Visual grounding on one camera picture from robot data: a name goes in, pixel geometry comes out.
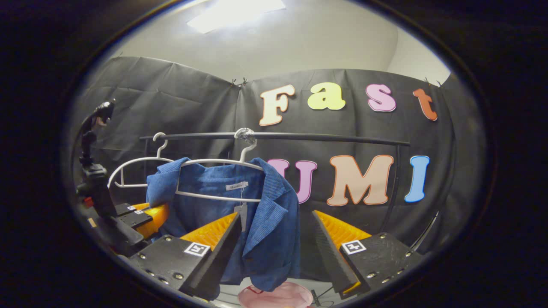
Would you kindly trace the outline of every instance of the black backdrop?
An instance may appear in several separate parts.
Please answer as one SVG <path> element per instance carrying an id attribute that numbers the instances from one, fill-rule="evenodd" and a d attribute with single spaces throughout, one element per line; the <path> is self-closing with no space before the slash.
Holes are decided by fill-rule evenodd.
<path id="1" fill-rule="evenodd" d="M 310 88 L 322 82 L 341 86 L 345 107 L 313 110 L 308 106 Z M 271 126 L 260 126 L 261 93 L 287 84 L 293 85 L 296 92 L 289 97 L 287 111 L 278 111 L 283 120 Z M 375 112 L 369 107 L 365 89 L 370 84 L 385 84 L 391 89 L 397 104 L 394 111 Z M 438 115 L 436 121 L 423 115 L 419 101 L 413 95 L 419 88 L 432 97 L 432 109 Z M 97 161 L 110 172 L 130 159 L 155 156 L 162 141 L 145 145 L 139 137 L 156 132 L 235 132 L 248 127 L 255 132 L 336 134 L 409 142 L 410 147 L 402 146 L 400 150 L 398 185 L 394 187 L 395 162 L 390 168 L 387 185 L 387 195 L 392 197 L 379 205 L 366 205 L 361 200 L 358 204 L 349 201 L 343 207 L 327 205 L 335 180 L 335 170 L 329 160 L 336 155 L 351 155 L 364 173 L 377 155 L 391 155 L 397 160 L 395 146 L 261 139 L 248 154 L 248 159 L 287 160 L 290 167 L 286 170 L 286 179 L 295 191 L 299 191 L 300 176 L 295 163 L 309 160 L 318 164 L 312 176 L 311 196 L 300 205 L 302 278 L 329 280 L 318 258 L 312 210 L 320 210 L 372 234 L 389 232 L 409 246 L 439 211 L 426 242 L 419 247 L 419 252 L 426 253 L 452 239 L 468 222 L 484 177 L 486 137 L 483 123 L 476 102 L 462 90 L 440 89 L 392 73 L 350 69 L 291 72 L 249 81 L 238 87 L 184 65 L 139 57 L 110 59 L 82 86 L 74 100 L 68 136 L 64 138 L 63 172 L 69 170 L 66 156 L 80 123 L 100 102 L 112 98 L 117 104 L 112 121 L 98 131 L 93 148 Z M 244 142 L 234 140 L 172 140 L 162 151 L 162 157 L 239 159 L 245 146 Z M 430 158 L 425 198 L 407 203 L 404 196 L 409 192 L 413 175 L 409 160 L 415 155 Z M 146 163 L 146 169 L 142 162 L 125 167 L 125 182 L 146 182 L 145 175 L 153 174 L 159 163 L 162 162 Z M 75 166 L 75 170 L 79 170 L 77 157 Z M 70 177 L 66 176 L 66 179 L 66 185 L 70 187 Z M 111 195 L 116 203 L 142 203 L 145 192 L 146 188 L 122 189 L 111 184 Z"/>
<path id="2" fill-rule="evenodd" d="M 14 192 L 6 199 L 15 197 L 17 205 L 6 206 L 4 216 L 11 238 L 4 250 L 8 307 L 165 305 L 122 279 L 121 270 L 78 231 L 59 193 L 58 166 L 52 165 L 58 154 L 55 140 L 65 125 L 62 94 L 76 68 L 113 33 L 162 2 L 94 0 L 59 6 L 28 0 L 0 10 L 8 64 L 2 75 L 3 107 L 6 114 L 18 115 L 3 122 L 9 132 L 5 140 L 17 144 L 6 155 L 11 180 L 4 183 Z M 538 132 L 545 122 L 541 64 L 548 28 L 538 12 L 547 3 L 384 3 L 437 36 L 474 72 L 494 107 L 492 127 L 504 167 L 498 168 L 492 201 L 474 236 L 424 279 L 378 306 L 542 307 L 546 249 L 539 237 L 545 215 L 538 170 L 544 143 Z M 101 23 L 97 16 L 103 17 Z M 515 108 L 517 101 L 530 104 Z"/>

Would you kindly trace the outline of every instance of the pink object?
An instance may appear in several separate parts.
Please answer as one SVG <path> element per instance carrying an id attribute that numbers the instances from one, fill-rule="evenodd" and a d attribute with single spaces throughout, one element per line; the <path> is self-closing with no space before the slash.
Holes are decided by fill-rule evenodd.
<path id="1" fill-rule="evenodd" d="M 308 308 L 312 299 L 312 293 L 305 287 L 287 281 L 272 292 L 251 285 L 238 294 L 238 301 L 244 308 Z"/>

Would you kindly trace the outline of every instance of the blue jacket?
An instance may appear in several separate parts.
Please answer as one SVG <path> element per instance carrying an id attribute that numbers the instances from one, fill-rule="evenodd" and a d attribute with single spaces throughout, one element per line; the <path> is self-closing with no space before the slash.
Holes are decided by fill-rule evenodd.
<path id="1" fill-rule="evenodd" d="M 239 202 L 218 201 L 176 195 L 182 158 L 158 167 L 147 178 L 146 202 L 152 207 L 168 203 L 169 215 L 160 232 L 181 237 L 234 212 Z M 180 169 L 179 191 L 231 198 L 261 199 L 248 203 L 246 230 L 242 232 L 222 277 L 223 284 L 240 284 L 250 277 L 257 288 L 271 292 L 288 277 L 299 278 L 299 202 L 291 185 L 260 158 L 249 163 L 260 170 L 239 165 L 204 167 L 200 164 Z M 226 185 L 247 181 L 241 189 Z"/>

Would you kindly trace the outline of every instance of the ceiling light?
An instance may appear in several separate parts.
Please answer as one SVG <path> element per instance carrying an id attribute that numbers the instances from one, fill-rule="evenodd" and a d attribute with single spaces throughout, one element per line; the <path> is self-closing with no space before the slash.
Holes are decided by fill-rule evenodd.
<path id="1" fill-rule="evenodd" d="M 217 28 L 241 24 L 262 13 L 285 7 L 281 0 L 219 0 L 187 24 L 200 33 L 208 33 Z"/>

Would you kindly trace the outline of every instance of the ceiling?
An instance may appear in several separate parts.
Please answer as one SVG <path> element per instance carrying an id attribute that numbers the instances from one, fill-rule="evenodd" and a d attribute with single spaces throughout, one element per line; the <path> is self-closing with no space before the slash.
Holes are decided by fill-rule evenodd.
<path id="1" fill-rule="evenodd" d="M 408 54 L 407 48 L 402 48 L 402 31 L 359 4 L 345 0 L 282 1 L 286 6 L 283 10 L 206 34 L 187 22 L 217 0 L 175 8 L 120 41 L 110 56 L 168 60 L 228 81 L 237 78 L 237 83 L 243 77 L 253 80 L 311 69 L 364 69 L 407 76 L 415 72 L 415 67 L 402 66 L 408 62 L 402 58 Z M 429 59 L 430 70 L 438 74 L 437 66 L 443 64 L 424 46 L 419 49 L 418 53 Z M 432 57 L 437 66 L 432 64 Z M 445 78 L 430 78 L 442 78 L 443 82 L 449 71 L 446 67 L 442 71 Z M 411 77 L 424 79 L 422 71 L 416 74 Z"/>

